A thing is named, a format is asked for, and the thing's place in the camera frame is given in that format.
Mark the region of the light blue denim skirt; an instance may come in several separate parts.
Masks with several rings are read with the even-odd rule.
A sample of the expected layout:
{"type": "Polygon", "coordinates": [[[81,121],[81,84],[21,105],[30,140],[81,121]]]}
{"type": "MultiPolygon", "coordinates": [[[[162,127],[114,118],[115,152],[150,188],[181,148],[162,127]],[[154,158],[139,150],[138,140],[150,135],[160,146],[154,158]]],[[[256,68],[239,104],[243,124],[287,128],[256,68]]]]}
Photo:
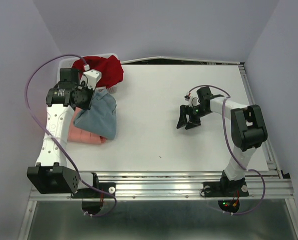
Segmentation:
{"type": "Polygon", "coordinates": [[[73,120],[73,125],[81,130],[113,140],[117,131],[116,100],[106,90],[95,91],[91,108],[81,110],[73,120]]]}

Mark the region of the red skirt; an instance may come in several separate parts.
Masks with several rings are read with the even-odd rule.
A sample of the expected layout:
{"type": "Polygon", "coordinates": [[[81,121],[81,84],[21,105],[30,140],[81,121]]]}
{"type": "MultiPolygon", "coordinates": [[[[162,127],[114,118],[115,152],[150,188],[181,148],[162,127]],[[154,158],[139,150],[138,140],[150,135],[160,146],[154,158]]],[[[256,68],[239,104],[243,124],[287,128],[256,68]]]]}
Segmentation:
{"type": "MultiPolygon", "coordinates": [[[[108,89],[123,81],[124,71],[122,65],[114,55],[110,55],[109,57],[84,56],[83,58],[91,70],[99,71],[102,75],[96,87],[105,87],[108,89]]],[[[85,72],[84,65],[81,59],[73,63],[73,70],[68,70],[70,81],[79,82],[78,78],[81,79],[82,73],[85,72]]]]}

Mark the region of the pink pleated skirt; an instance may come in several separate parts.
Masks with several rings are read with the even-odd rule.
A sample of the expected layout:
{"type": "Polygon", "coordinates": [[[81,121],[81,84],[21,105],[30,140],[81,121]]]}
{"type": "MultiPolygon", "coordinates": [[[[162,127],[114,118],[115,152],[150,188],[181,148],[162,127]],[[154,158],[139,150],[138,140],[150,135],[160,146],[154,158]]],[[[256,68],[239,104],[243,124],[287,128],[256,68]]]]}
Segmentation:
{"type": "Polygon", "coordinates": [[[89,131],[82,130],[73,125],[73,120],[75,119],[77,113],[80,112],[80,108],[76,109],[73,118],[70,122],[68,141],[74,143],[91,144],[91,145],[101,145],[106,142],[106,138],[89,131]]]}

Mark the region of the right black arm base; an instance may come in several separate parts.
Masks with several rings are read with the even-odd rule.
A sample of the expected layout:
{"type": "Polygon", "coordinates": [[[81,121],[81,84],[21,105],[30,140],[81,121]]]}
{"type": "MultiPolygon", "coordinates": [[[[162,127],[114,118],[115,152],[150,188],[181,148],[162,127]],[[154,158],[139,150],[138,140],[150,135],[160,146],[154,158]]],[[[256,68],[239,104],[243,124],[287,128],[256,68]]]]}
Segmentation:
{"type": "Polygon", "coordinates": [[[203,182],[203,187],[200,190],[200,195],[205,198],[229,198],[239,194],[240,197],[248,197],[248,190],[243,191],[242,187],[246,186],[245,182],[233,181],[221,183],[220,181],[203,182]]]}

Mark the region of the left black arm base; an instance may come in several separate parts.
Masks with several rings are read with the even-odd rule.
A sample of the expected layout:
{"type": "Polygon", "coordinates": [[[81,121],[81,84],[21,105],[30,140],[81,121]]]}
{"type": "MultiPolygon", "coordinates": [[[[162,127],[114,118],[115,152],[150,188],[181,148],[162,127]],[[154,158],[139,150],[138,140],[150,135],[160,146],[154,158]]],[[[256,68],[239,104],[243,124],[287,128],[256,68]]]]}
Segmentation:
{"type": "MultiPolygon", "coordinates": [[[[99,182],[98,187],[99,187],[99,190],[108,193],[110,187],[116,188],[116,184],[114,182],[99,182]]],[[[94,191],[89,187],[78,189],[76,193],[71,194],[71,198],[73,199],[100,199],[100,198],[112,199],[112,197],[102,194],[100,192],[94,191]]]]}

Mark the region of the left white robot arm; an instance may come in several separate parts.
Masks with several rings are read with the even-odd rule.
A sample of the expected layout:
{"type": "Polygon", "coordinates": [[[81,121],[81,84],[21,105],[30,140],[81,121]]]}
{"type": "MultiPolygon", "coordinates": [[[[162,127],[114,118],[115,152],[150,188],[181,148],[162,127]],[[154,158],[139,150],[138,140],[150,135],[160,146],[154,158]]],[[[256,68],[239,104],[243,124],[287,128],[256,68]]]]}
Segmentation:
{"type": "Polygon", "coordinates": [[[41,194],[74,194],[79,173],[67,166],[65,152],[69,127],[76,108],[89,110],[101,73],[88,65],[81,73],[75,68],[61,68],[60,80],[46,96],[47,123],[40,124],[45,132],[35,166],[27,169],[27,177],[41,194]]]}

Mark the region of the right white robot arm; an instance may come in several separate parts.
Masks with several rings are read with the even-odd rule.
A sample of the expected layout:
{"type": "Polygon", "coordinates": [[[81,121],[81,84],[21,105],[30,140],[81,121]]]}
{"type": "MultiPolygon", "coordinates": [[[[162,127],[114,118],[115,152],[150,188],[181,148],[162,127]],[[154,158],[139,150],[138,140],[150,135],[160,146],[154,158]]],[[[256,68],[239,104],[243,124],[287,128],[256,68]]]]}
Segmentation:
{"type": "Polygon", "coordinates": [[[185,95],[187,105],[180,106],[177,129],[186,130],[199,127],[201,118],[211,113],[222,116],[222,121],[230,120],[228,134],[224,126],[225,142],[233,142],[229,147],[230,160],[223,170],[219,181],[203,182],[201,195],[205,198],[219,198],[241,195],[248,196],[245,174],[249,171],[248,164],[256,150],[267,140],[268,133],[260,106],[239,104],[230,101],[228,92],[213,94],[211,85],[195,87],[197,96],[185,95]]]}

